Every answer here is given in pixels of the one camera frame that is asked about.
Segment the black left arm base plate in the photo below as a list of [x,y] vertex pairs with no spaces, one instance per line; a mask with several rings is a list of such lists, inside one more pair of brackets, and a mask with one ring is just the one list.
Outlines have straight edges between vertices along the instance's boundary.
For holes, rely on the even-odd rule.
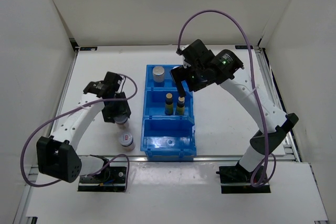
[[98,175],[80,176],[78,192],[124,193],[127,190],[129,163],[110,165]]

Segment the red-label jar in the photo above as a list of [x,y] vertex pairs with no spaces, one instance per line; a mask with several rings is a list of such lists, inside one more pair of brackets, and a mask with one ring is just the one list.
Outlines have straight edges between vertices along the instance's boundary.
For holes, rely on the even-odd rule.
[[120,145],[128,152],[135,149],[135,142],[133,135],[129,131],[122,131],[119,135]]
[[129,118],[126,115],[115,117],[114,123],[118,126],[120,129],[128,129],[129,128]]

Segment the silver-lid pepper shaker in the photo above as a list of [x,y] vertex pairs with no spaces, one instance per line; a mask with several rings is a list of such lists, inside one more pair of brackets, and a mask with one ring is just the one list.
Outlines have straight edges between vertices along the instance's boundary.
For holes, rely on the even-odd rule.
[[163,83],[165,80],[165,69],[162,66],[155,66],[152,70],[155,83]]

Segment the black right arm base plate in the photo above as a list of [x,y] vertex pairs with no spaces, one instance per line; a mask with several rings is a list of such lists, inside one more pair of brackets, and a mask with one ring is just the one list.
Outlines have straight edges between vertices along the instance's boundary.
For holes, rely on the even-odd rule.
[[269,184],[253,187],[250,183],[252,173],[244,172],[237,166],[219,166],[216,174],[219,176],[222,194],[269,194]]

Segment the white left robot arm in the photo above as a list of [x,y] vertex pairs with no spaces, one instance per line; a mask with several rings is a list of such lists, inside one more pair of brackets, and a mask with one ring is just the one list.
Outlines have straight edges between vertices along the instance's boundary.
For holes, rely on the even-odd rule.
[[105,183],[112,179],[108,159],[98,155],[79,157],[79,142],[97,114],[107,123],[125,125],[131,111],[123,92],[125,78],[114,74],[102,81],[90,82],[84,89],[78,110],[49,137],[36,143],[39,172],[72,183],[79,176],[91,176]]

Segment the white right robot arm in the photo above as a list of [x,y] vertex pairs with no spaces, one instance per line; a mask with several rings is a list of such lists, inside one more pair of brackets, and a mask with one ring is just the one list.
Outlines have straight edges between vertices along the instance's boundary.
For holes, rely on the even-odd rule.
[[252,75],[231,50],[224,49],[215,55],[206,47],[189,46],[176,53],[183,56],[183,64],[171,70],[171,76],[181,96],[186,94],[182,81],[191,92],[215,83],[238,101],[259,128],[242,158],[235,166],[224,167],[221,175],[229,183],[267,183],[269,158],[298,122],[296,114],[287,114],[259,92]]

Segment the yellow sauce bottle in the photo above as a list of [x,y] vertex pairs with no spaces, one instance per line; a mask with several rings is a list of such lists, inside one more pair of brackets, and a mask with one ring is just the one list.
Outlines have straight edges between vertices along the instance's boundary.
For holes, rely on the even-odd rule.
[[175,114],[182,116],[184,115],[184,112],[185,112],[185,98],[178,97]]
[[173,94],[167,93],[165,96],[165,114],[173,115]]

